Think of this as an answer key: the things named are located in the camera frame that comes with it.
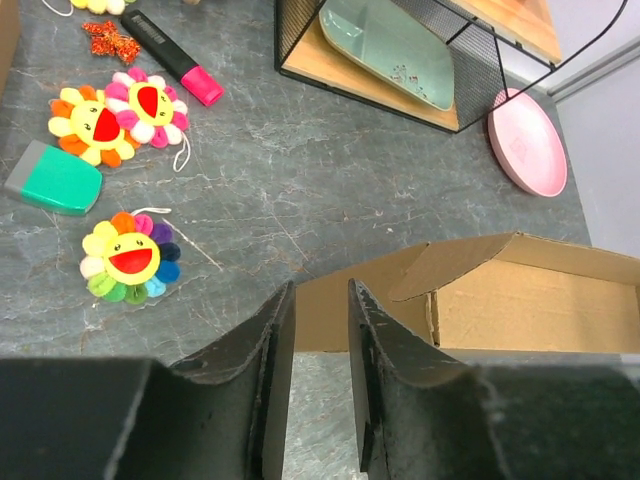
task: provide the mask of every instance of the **green eraser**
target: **green eraser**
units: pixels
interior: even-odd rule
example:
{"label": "green eraser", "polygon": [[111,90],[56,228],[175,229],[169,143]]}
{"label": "green eraser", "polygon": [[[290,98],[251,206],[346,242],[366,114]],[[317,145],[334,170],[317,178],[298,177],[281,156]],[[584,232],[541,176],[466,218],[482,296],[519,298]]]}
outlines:
{"label": "green eraser", "polygon": [[84,215],[96,203],[102,174],[84,160],[32,141],[4,189],[10,197],[64,215]]}

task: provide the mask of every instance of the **flower plush keychain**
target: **flower plush keychain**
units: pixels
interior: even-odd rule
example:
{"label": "flower plush keychain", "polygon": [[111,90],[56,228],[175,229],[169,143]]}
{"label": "flower plush keychain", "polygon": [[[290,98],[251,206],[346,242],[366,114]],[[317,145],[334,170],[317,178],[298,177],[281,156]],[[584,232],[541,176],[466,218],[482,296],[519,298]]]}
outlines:
{"label": "flower plush keychain", "polygon": [[171,228],[138,212],[120,212],[82,240],[87,256],[80,273],[96,297],[137,305],[161,296],[180,277],[180,247],[171,242]]}
{"label": "flower plush keychain", "polygon": [[69,12],[61,12],[52,7],[47,0],[42,0],[42,3],[51,10],[53,13],[60,15],[61,17],[70,17],[73,15],[73,9],[78,8],[80,10],[88,9],[91,13],[102,15],[103,13],[110,13],[111,15],[122,15],[124,7],[127,3],[133,3],[136,0],[70,0],[71,10]]}
{"label": "flower plush keychain", "polygon": [[89,85],[63,88],[51,111],[49,131],[59,137],[60,148],[90,165],[118,167],[140,146],[106,108],[104,92]]}
{"label": "flower plush keychain", "polygon": [[[191,156],[191,145],[184,131],[189,128],[187,105],[178,99],[175,89],[160,75],[147,74],[138,67],[127,73],[116,72],[113,83],[105,89],[107,108],[118,124],[139,143],[151,143],[156,148],[183,143],[173,162],[176,172],[182,170]],[[178,167],[180,155],[187,157]]]}

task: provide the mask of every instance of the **wooden shelf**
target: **wooden shelf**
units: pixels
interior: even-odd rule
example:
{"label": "wooden shelf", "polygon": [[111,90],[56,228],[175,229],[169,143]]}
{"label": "wooden shelf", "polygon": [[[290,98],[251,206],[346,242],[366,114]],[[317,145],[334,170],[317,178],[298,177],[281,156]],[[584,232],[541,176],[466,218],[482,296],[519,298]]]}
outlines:
{"label": "wooden shelf", "polygon": [[324,38],[317,18],[282,68],[447,130],[457,132],[460,129],[455,104],[451,110],[443,112],[383,82],[331,47]]}
{"label": "wooden shelf", "polygon": [[547,0],[450,1],[547,60],[562,61]]}

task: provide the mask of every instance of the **white wall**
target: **white wall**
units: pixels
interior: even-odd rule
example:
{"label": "white wall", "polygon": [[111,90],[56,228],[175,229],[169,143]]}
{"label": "white wall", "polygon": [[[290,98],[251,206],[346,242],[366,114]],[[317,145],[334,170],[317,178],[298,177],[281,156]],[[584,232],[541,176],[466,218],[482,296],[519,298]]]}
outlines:
{"label": "white wall", "polygon": [[[566,59],[606,27],[620,7],[621,0],[547,0],[547,3]],[[540,86],[548,90],[558,85],[637,37],[640,37],[640,0],[629,0],[618,23],[599,42],[544,80]],[[500,52],[505,70],[527,81],[533,81],[548,72],[509,46],[502,45]]]}
{"label": "white wall", "polygon": [[640,257],[640,58],[558,103],[594,246]]}

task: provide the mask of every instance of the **rainbow flower plush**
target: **rainbow flower plush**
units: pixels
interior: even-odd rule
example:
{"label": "rainbow flower plush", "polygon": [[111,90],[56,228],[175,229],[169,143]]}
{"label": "rainbow flower plush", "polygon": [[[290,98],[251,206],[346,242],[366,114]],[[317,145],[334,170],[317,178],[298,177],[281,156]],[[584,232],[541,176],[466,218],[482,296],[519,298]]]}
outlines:
{"label": "rainbow flower plush", "polygon": [[80,273],[88,289],[109,302],[133,305],[147,297],[159,297],[167,283],[180,277],[180,247],[171,242],[173,232],[165,224],[154,224],[145,214],[116,214],[98,223],[82,240],[87,256]]}

